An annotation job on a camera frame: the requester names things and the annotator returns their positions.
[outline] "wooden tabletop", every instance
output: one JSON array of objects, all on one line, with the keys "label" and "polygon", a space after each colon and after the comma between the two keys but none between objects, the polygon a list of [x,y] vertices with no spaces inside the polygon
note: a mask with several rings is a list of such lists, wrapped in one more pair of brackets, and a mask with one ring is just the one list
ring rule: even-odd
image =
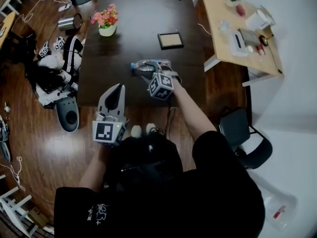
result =
[{"label": "wooden tabletop", "polygon": [[[262,72],[282,76],[278,69],[282,70],[281,61],[277,51],[277,46],[273,38],[268,43],[269,47],[264,47],[265,56],[260,56],[258,53],[253,52],[247,57],[237,57],[231,54],[228,38],[223,33],[218,31],[218,28],[222,20],[226,20],[231,29],[238,30],[248,29],[245,20],[258,10],[254,5],[241,1],[240,4],[243,6],[246,12],[245,17],[240,17],[236,12],[235,7],[231,8],[224,4],[223,0],[203,0],[211,27],[212,42],[215,51],[215,55],[218,60],[239,64],[242,66],[251,67]],[[266,37],[271,36],[271,29],[267,27],[264,31],[258,31],[258,34],[263,34]]]},{"label": "wooden tabletop", "polygon": [[[198,105],[206,103],[204,57],[192,0],[99,0],[97,11],[110,3],[118,12],[117,30],[111,37],[91,25],[80,69],[77,102],[97,106],[111,86],[126,87],[127,106],[163,107],[153,99],[148,85],[133,77],[131,63],[142,59],[168,59],[183,80],[183,86]],[[158,34],[179,31],[183,48],[161,50]]]},{"label": "wooden tabletop", "polygon": [[6,28],[4,31],[4,34],[0,37],[0,48],[2,47],[4,40],[6,39],[6,37],[9,34],[9,31],[14,23],[14,19],[15,19],[15,13],[11,12],[4,20],[3,20],[3,26],[1,28],[2,29]]}]

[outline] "dark wooden table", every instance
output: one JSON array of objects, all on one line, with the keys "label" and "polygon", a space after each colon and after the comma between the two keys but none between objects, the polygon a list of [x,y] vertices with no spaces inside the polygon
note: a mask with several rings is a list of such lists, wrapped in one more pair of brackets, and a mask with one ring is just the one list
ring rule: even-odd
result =
[{"label": "dark wooden table", "polygon": [[[80,69],[79,106],[97,106],[111,86],[126,87],[126,106],[164,107],[150,97],[147,84],[133,77],[132,62],[169,59],[183,86],[198,105],[206,103],[204,57],[192,0],[99,0],[97,11],[116,5],[117,30],[111,37],[99,35],[98,25],[89,27]],[[179,31],[184,47],[161,50],[158,33]]]}]

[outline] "white pot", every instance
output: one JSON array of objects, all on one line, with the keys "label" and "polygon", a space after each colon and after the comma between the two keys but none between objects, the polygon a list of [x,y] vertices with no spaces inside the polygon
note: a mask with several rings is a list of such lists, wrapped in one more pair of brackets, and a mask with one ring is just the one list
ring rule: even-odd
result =
[{"label": "white pot", "polygon": [[116,29],[117,29],[117,23],[109,26],[108,28],[100,28],[100,25],[99,25],[99,33],[101,36],[111,36],[115,32]]},{"label": "white pot", "polygon": [[226,6],[234,7],[239,3],[239,1],[224,0],[224,3],[226,4]]}]

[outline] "black office chair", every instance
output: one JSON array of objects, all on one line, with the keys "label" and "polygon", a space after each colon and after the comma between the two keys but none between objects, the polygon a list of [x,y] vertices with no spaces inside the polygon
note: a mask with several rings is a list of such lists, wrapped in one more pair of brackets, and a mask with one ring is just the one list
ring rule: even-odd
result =
[{"label": "black office chair", "polygon": [[[239,162],[245,168],[258,168],[271,156],[273,151],[272,144],[252,125],[249,125],[245,109],[237,108],[231,110],[225,108],[225,110],[228,110],[228,112],[225,113],[218,122],[220,132],[228,140]],[[246,154],[240,148],[240,145],[250,138],[250,134],[254,133],[259,134],[263,140],[253,152]]]}]

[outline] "white cable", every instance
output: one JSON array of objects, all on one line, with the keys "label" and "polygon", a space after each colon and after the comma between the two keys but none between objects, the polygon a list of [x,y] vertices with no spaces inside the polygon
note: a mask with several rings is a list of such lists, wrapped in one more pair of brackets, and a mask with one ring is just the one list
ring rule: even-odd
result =
[{"label": "white cable", "polygon": [[203,25],[201,25],[201,24],[198,24],[198,25],[201,26],[204,29],[204,31],[211,36],[211,34],[205,29],[205,27]]},{"label": "white cable", "polygon": [[[21,14],[21,15],[18,17],[18,19],[16,20],[16,22],[19,20],[20,17],[22,17],[22,21],[23,21],[24,23],[29,22],[29,21],[31,20],[31,18],[34,16],[34,14],[31,13],[31,12],[35,9],[35,7],[38,5],[38,3],[39,3],[40,1],[44,1],[44,0],[38,0],[38,2],[36,3],[36,5],[29,11],[29,13],[26,15],[26,17],[24,18],[25,15],[24,15],[24,14]],[[58,0],[53,0],[53,1],[54,1],[54,2],[58,2],[58,3],[64,3],[64,4],[70,3],[70,6],[72,5],[71,1],[70,1],[70,2],[64,2],[64,1],[58,1]]]},{"label": "white cable", "polygon": [[16,157],[16,159],[17,159],[18,162],[20,163],[20,170],[19,170],[18,173],[16,173],[16,172],[14,171],[14,168],[13,168],[12,165],[10,165],[10,167],[7,167],[6,165],[2,165],[1,163],[0,163],[0,165],[3,166],[3,167],[6,167],[7,169],[9,169],[9,170],[11,171],[11,173],[12,173],[14,179],[16,180],[17,184],[19,185],[20,189],[23,190],[23,191],[25,191],[25,188],[20,185],[20,177],[19,177],[19,174],[20,174],[20,172],[21,172],[21,170],[22,170],[22,164],[21,164],[21,162],[22,162],[22,157]]}]

